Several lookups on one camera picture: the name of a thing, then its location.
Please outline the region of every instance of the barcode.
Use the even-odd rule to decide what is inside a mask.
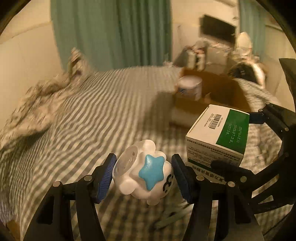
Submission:
[[[216,127],[217,127],[217,125],[218,125],[218,123],[219,123],[219,120],[221,119],[221,116],[222,116],[222,115],[216,114],[215,117],[214,117],[214,119],[212,120],[212,122],[211,122],[209,128],[215,130]]]

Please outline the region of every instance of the cardboard box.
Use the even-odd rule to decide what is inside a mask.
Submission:
[[[244,96],[243,90],[239,84],[227,75],[216,75],[206,71],[194,71],[183,68],[180,77],[185,75],[195,75],[202,78],[202,98],[198,101],[184,97],[183,95],[174,94],[174,109],[178,113],[187,113],[186,116],[191,116],[189,121],[182,124],[184,126],[192,126],[201,113],[208,107],[209,104],[225,106],[244,112],[251,112],[251,108]]]
[[[228,107],[209,105],[186,135],[188,165],[213,182],[223,177],[212,172],[213,160],[239,166],[244,157],[249,114]]]

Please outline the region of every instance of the blue gripper pad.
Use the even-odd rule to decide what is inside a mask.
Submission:
[[[95,182],[98,183],[97,193],[96,193],[97,203],[100,203],[107,195],[108,189],[112,181],[112,171],[116,161],[117,161],[116,155],[113,153],[110,153],[106,158],[104,164],[96,167],[96,169],[99,168],[97,173],[98,178],[95,180]]]
[[[182,197],[188,203],[193,203],[196,196],[196,181],[192,173],[189,172],[179,154],[174,154],[171,162]]]

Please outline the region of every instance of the green label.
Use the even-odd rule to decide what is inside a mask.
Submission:
[[[244,154],[248,129],[249,115],[236,110],[229,110],[225,125],[216,144]]]

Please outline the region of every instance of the white container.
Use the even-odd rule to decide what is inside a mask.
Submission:
[[[194,100],[202,97],[202,79],[194,75],[186,75],[179,79],[178,93]]]
[[[187,66],[186,67],[188,69],[194,69],[195,62],[196,62],[196,54],[192,50],[187,50],[186,52],[188,54]]]
[[[212,172],[213,160],[239,166],[244,157],[249,114],[228,107],[209,105],[186,135],[187,166],[211,182],[225,184]]]
[[[122,194],[147,200],[148,205],[158,204],[174,180],[172,165],[151,140],[128,147],[118,158],[112,176]]]

